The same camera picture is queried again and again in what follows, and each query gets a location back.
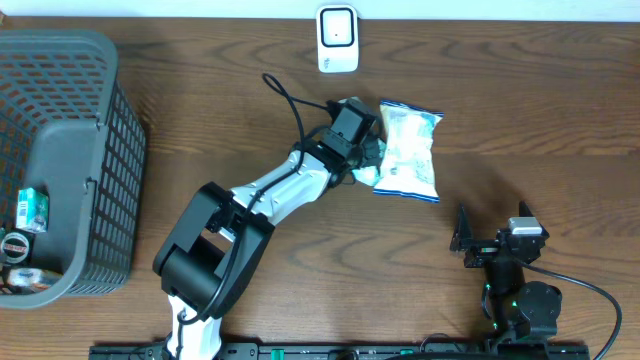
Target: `white wall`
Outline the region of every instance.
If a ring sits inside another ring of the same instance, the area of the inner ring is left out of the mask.
[[[2,0],[7,15],[313,18],[348,3],[363,19],[640,21],[640,0]]]

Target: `small box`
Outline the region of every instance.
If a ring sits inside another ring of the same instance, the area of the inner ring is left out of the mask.
[[[16,228],[32,233],[47,231],[49,222],[49,197],[33,188],[18,193]]]

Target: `wood grain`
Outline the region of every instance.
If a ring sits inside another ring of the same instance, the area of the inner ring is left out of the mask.
[[[537,262],[592,281],[625,319],[611,359],[640,351],[640,25],[361,21],[353,74],[321,74],[311,21],[9,18],[8,28],[88,28],[108,35],[119,80],[150,127],[130,282],[99,298],[0,310],[0,358],[81,359],[96,343],[162,338],[171,318],[151,262],[207,181],[247,183],[296,140],[268,71],[295,96],[357,95],[442,110],[434,161],[440,205],[342,186],[278,226],[228,335],[289,341],[420,341],[491,324],[482,273],[448,252],[456,204],[478,232],[527,200],[551,233]],[[307,128],[327,118],[301,109]],[[563,292],[558,338],[595,354],[613,327],[596,294],[527,273]]]

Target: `plastic bag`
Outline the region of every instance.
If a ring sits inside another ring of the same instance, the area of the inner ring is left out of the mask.
[[[373,193],[440,202],[431,146],[433,131],[444,114],[390,100],[380,102],[380,112],[387,130],[387,149]]]

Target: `gray plastic basket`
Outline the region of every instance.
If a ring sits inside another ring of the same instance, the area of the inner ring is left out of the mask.
[[[0,216],[13,223],[20,188],[48,193],[31,266],[63,274],[45,291],[1,295],[0,307],[101,295],[128,278],[146,138],[117,68],[98,33],[0,32]]]

